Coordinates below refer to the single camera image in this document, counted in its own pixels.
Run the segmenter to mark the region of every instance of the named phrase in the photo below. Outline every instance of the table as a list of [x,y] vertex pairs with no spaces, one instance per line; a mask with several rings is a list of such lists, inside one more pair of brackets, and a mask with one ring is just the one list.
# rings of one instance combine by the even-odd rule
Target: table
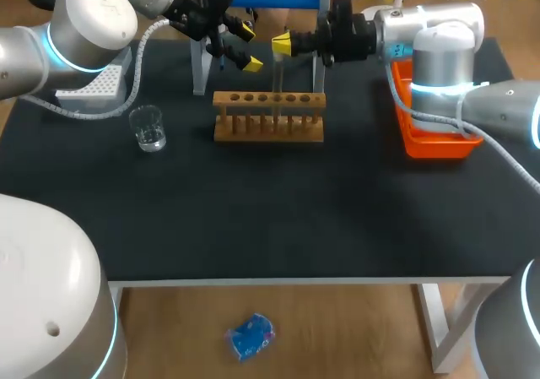
[[[457,163],[408,159],[375,59],[327,71],[323,145],[214,143],[211,92],[271,85],[271,52],[252,49],[262,73],[214,68],[199,97],[188,44],[148,44],[138,104],[162,108],[167,134],[153,155],[125,117],[77,122],[19,101],[0,142],[0,192],[75,220],[117,288],[421,284],[435,371],[451,370],[476,307],[538,253],[536,196],[489,147]],[[310,68],[290,61],[284,88],[309,91]],[[475,81],[511,76],[486,40]],[[540,175],[538,153],[505,146]],[[449,331],[436,283],[457,280],[475,285]]]

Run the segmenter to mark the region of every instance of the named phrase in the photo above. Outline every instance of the robotic arm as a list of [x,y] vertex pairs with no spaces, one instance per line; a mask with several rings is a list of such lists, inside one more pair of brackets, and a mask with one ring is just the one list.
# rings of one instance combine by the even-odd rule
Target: robotic arm
[[[424,118],[456,119],[457,114],[489,133],[540,149],[540,82],[473,85],[474,53],[482,45],[483,33],[482,11],[474,3],[389,8],[368,20],[353,14],[351,0],[333,0],[327,15],[318,18],[314,33],[275,37],[273,51],[292,57],[314,52],[327,67],[372,55],[387,66],[412,58],[413,111]],[[427,131],[448,127],[456,131],[449,124],[434,127],[415,119],[415,126]]]
[[207,50],[225,55],[239,69],[261,64],[234,51],[218,27],[243,41],[255,34],[225,13],[232,0],[56,0],[49,24],[0,29],[0,100],[40,89],[76,89],[91,82],[126,47],[137,31],[135,9],[149,18],[163,15],[193,40],[208,36]]

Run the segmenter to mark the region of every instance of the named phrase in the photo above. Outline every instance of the test tube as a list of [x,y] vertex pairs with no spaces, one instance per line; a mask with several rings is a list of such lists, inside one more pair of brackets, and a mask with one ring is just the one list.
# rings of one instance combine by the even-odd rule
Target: test tube
[[[273,53],[273,76],[272,76],[272,92],[281,93],[283,92],[284,86],[284,56],[276,52]],[[278,132],[279,124],[279,106],[275,105],[272,108],[273,116],[273,132]]]

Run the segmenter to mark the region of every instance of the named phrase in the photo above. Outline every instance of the blue plastic bag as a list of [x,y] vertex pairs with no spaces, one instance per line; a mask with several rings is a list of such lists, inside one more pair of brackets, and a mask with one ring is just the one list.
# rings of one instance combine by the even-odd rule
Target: blue plastic bag
[[226,334],[240,362],[261,352],[275,336],[270,320],[257,313],[237,329],[229,330]]

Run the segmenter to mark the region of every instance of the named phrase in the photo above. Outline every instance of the clear glass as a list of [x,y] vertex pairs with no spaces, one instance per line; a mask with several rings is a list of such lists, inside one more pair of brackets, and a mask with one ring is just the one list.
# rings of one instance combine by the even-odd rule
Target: clear glass
[[154,153],[167,143],[161,110],[156,106],[140,106],[129,114],[129,124],[142,151]]

